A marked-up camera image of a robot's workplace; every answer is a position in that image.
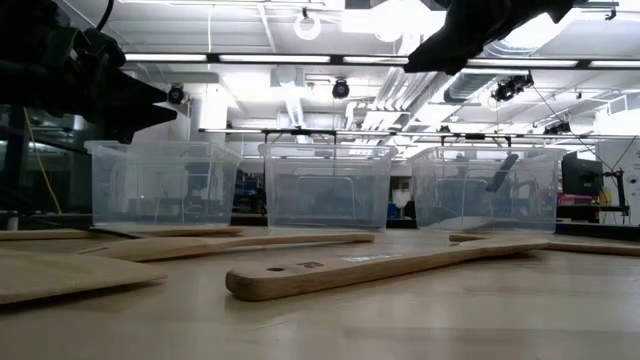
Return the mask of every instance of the white ceiling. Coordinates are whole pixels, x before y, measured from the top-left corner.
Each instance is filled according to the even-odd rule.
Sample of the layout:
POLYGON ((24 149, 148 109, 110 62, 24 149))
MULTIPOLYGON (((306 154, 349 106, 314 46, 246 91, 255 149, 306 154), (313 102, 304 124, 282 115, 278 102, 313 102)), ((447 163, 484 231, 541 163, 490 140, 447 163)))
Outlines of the white ceiling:
MULTIPOLYGON (((73 6, 83 17, 97 23, 107 0, 56 0, 73 6)), ((300 39, 293 30, 297 10, 266 10, 267 31, 257 9, 230 7, 185 7, 161 4, 123 4, 116 2, 106 32, 114 36, 126 51, 163 52, 272 52, 309 54, 394 54, 400 41, 386 43, 373 34, 344 33, 340 27, 340 12, 322 13, 322 31, 317 39, 300 39), (208 18, 211 18, 211 48, 209 48, 208 18)), ((82 19, 74 15, 77 23, 82 19)), ((603 13, 593 13, 573 21, 557 37, 539 49, 537 56, 546 57, 625 57, 640 58, 640 13, 623 13, 613 21, 604 21, 603 13)), ((284 97, 270 89, 273 66, 240 65, 159 65, 147 71, 215 72, 228 90, 240 102, 244 111, 229 114, 232 120, 242 118, 273 119, 285 111, 284 97)), ((375 97, 389 71, 386 68, 305 67, 307 74, 345 77, 351 86, 351 97, 375 97)), ((534 71, 536 86, 555 111, 574 106, 607 89, 640 89, 640 71, 534 71), (572 89, 593 93, 576 99, 572 89)), ((331 86, 318 84, 302 93, 305 112, 337 112, 344 115, 349 101, 334 101, 331 86)), ((552 115, 540 102, 537 93, 527 91, 516 100, 492 111, 485 106, 465 106, 457 113, 461 120, 452 126, 458 131, 481 131, 510 124, 530 124, 552 115)), ((593 114, 580 115, 584 119, 593 114)))

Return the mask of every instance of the yellow cable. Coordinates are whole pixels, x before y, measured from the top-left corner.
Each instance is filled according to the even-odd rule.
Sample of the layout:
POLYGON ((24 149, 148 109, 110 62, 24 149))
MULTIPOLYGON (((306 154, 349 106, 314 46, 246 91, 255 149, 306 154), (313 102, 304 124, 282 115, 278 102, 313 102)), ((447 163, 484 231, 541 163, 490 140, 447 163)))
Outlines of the yellow cable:
POLYGON ((49 189, 49 194, 51 194, 51 198, 53 202, 56 204, 56 209, 58 209, 58 214, 62 214, 62 210, 60 209, 60 204, 58 204, 58 198, 56 194, 53 192, 51 188, 51 184, 49 183, 49 178, 47 177, 47 173, 44 171, 44 166, 42 165, 42 160, 40 160, 40 154, 38 153, 38 147, 36 146, 36 137, 33 136, 33 129, 31 128, 31 117, 29 116, 29 111, 27 108, 24 108, 24 119, 27 122, 27 128, 29 129, 29 137, 33 142, 33 151, 36 153, 36 159, 38 159, 38 165, 40 166, 40 171, 42 171, 42 177, 44 177, 45 183, 47 183, 47 189, 49 189))

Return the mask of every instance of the security camera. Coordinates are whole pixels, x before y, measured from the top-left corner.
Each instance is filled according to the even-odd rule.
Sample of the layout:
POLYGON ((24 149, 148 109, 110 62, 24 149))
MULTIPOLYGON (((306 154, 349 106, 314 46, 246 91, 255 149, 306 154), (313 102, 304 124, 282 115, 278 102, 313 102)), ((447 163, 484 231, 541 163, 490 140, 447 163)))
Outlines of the security camera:
POLYGON ((336 84, 333 85, 333 94, 334 99, 344 99, 349 96, 349 85, 347 85, 347 80, 345 79, 337 79, 336 84))
POLYGON ((172 84, 171 90, 169 90, 169 94, 167 96, 167 101, 170 104, 175 105, 184 104, 184 102, 187 101, 187 96, 185 95, 183 88, 183 84, 172 84))

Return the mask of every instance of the wooden spatula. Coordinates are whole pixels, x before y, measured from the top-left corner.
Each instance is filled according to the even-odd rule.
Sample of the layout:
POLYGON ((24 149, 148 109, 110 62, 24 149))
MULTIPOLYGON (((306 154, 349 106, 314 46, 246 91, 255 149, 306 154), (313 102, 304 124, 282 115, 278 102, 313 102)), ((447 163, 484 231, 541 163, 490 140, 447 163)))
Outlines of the wooden spatula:
MULTIPOLYGON (((124 226, 114 227, 115 230, 135 232, 148 236, 232 236, 242 233, 239 227, 170 227, 170 226, 124 226)), ((0 241, 3 240, 56 240, 56 239, 113 239, 114 236, 91 233, 75 229, 49 230, 19 230, 0 231, 0 241)))
POLYGON ((151 265, 116 259, 0 250, 0 304, 166 277, 151 265))
POLYGON ((82 249, 78 253, 129 261, 150 261, 210 254, 239 246, 304 244, 317 242, 371 242, 374 240, 375 236, 373 234, 259 236, 218 239, 166 237, 115 241, 82 249))
MULTIPOLYGON (((467 242, 490 239, 488 236, 471 235, 471 234, 452 234, 449 235, 451 242, 467 242)), ((541 250, 579 252, 587 254, 603 254, 603 255, 623 255, 623 256, 640 256, 640 246, 633 245, 609 245, 609 244, 584 244, 564 241, 550 241, 549 244, 541 250)))
POLYGON ((482 240, 442 251, 300 261, 227 273, 236 297, 262 301, 428 270, 466 260, 514 254, 547 246, 546 240, 482 240))

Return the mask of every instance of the ceiling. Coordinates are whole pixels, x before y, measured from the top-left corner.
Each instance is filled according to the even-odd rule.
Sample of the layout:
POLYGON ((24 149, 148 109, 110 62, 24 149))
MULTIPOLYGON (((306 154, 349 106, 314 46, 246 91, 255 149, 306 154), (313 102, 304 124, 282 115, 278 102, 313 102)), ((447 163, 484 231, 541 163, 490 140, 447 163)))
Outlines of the ceiling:
MULTIPOLYGON (((410 2, 411 0, 393 1, 410 2)), ((75 25, 79 27, 96 24, 107 3, 106 0, 56 0, 56 2, 63 6, 72 16, 75 25)), ((414 0, 411 6, 418 6, 416 2, 426 9, 418 0, 414 0)), ((301 39, 294 31, 294 22, 300 14, 296 9, 266 7, 262 16, 260 9, 256 7, 169 6, 116 2, 105 32, 116 38, 128 52, 398 54, 415 48, 420 37, 413 36, 411 41, 405 39, 405 46, 403 46, 403 39, 384 42, 379 40, 379 37, 383 38, 385 35, 384 29, 404 26, 404 22, 417 22, 424 24, 425 27, 436 26, 437 22, 432 21, 432 18, 425 21, 418 17, 407 19, 404 15, 387 16, 380 18, 384 21, 380 20, 383 23, 379 26, 381 33, 377 35, 344 32, 343 28, 350 26, 346 22, 352 21, 353 11, 320 12, 320 34, 316 39, 309 41, 301 39)), ((605 21, 605 15, 604 11, 584 12, 580 16, 572 17, 571 21, 561 23, 561 32, 535 50, 531 56, 640 58, 640 12, 619 11, 618 17, 613 21, 605 21)), ((282 88, 274 88, 270 85, 271 70, 275 67, 271 65, 158 64, 145 68, 133 67, 130 70, 138 72, 142 80, 145 80, 145 77, 155 78, 156 84, 157 74, 160 74, 159 78, 162 79, 162 76, 167 73, 217 73, 236 102, 235 106, 230 107, 229 120, 234 127, 241 127, 255 119, 274 120, 278 113, 286 113, 286 100, 290 94, 282 91, 282 88)), ((306 88, 299 91, 300 106, 304 113, 338 114, 345 118, 345 122, 348 119, 349 104, 373 101, 377 95, 381 94, 384 85, 389 83, 391 73, 388 68, 381 67, 308 66, 302 67, 302 70, 307 77, 306 88), (318 78, 320 75, 330 79, 330 82, 309 80, 314 76, 318 78), (333 99, 331 89, 335 78, 347 79, 351 88, 349 98, 333 99)), ((421 108, 417 105, 419 99, 415 99, 413 105, 406 109, 411 113, 408 118, 412 124, 420 125, 419 131, 426 129, 434 131, 442 121, 445 121, 444 124, 450 126, 452 131, 459 132, 526 131, 526 128, 530 128, 530 125, 536 121, 553 116, 549 107, 556 112, 574 108, 580 111, 573 112, 572 125, 575 123, 578 128, 582 126, 580 130, 586 132, 593 123, 595 107, 606 105, 606 100, 617 98, 624 91, 640 89, 639 71, 533 71, 532 75, 539 94, 528 89, 498 111, 490 108, 492 105, 487 104, 488 100, 486 100, 491 84, 495 83, 494 79, 492 83, 488 83, 486 87, 474 93, 473 98, 460 104, 459 107, 454 107, 452 110, 455 111, 450 114, 445 112, 446 116, 440 119, 434 118, 433 121, 430 119, 425 122, 423 118, 416 118, 416 113, 421 108), (541 101, 541 96, 547 100, 548 105, 541 101), (455 116, 455 122, 448 120, 451 115, 455 116)), ((403 75, 402 83, 398 82, 403 84, 398 95, 404 91, 408 92, 409 87, 412 86, 410 84, 415 79, 416 75, 403 75)), ((433 77, 431 82, 425 81, 420 84, 418 90, 423 94, 422 99, 427 98, 424 92, 433 87, 435 79, 437 77, 433 77)), ((434 101, 436 101, 434 98, 429 98, 419 105, 422 107, 434 101)), ((433 105, 430 108, 424 108, 423 117, 429 116, 424 114, 440 114, 439 110, 442 108, 436 108, 433 105)), ((363 121, 366 113, 366 108, 356 112, 356 117, 360 117, 356 123, 363 121)), ((406 121, 405 117, 400 117, 396 126, 406 128, 408 126, 406 121)), ((392 124, 394 124, 393 119, 387 121, 385 126, 392 124)))

